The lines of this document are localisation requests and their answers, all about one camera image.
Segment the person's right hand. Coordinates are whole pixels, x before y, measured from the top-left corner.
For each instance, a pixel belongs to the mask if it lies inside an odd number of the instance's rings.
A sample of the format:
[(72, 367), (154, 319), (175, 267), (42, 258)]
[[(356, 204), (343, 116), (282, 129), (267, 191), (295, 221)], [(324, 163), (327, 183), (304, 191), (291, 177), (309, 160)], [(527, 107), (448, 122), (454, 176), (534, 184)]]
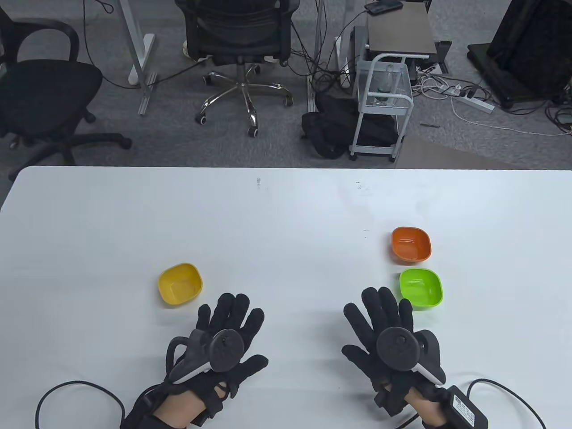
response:
[(426, 428), (447, 428), (448, 421), (442, 404), (446, 392), (423, 376), (411, 371), (390, 369), (380, 359), (376, 343), (386, 328), (400, 327), (413, 332), (413, 309), (407, 299), (397, 302), (389, 288), (369, 287), (362, 292), (362, 302), (368, 313), (366, 320), (354, 303), (345, 305), (343, 313), (359, 339), (361, 346), (345, 345), (342, 354), (370, 380), (380, 406), (390, 416), (401, 413), (410, 405)]

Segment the person's left hand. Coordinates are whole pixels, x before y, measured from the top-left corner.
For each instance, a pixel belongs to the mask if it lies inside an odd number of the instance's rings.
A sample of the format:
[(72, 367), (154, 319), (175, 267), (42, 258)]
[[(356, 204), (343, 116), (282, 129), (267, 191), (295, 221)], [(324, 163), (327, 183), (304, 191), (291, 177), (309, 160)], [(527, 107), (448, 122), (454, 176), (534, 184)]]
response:
[[(203, 304), (198, 309), (196, 329), (209, 335), (232, 330), (239, 335), (244, 350), (251, 347), (263, 325), (265, 315), (249, 309), (245, 294), (224, 293), (215, 309)], [(223, 410), (227, 399), (234, 399), (240, 385), (268, 366), (268, 358), (252, 355), (229, 370), (203, 371), (179, 384), (163, 382), (151, 386), (135, 401), (131, 412), (121, 423), (122, 429), (185, 429), (202, 426)]]

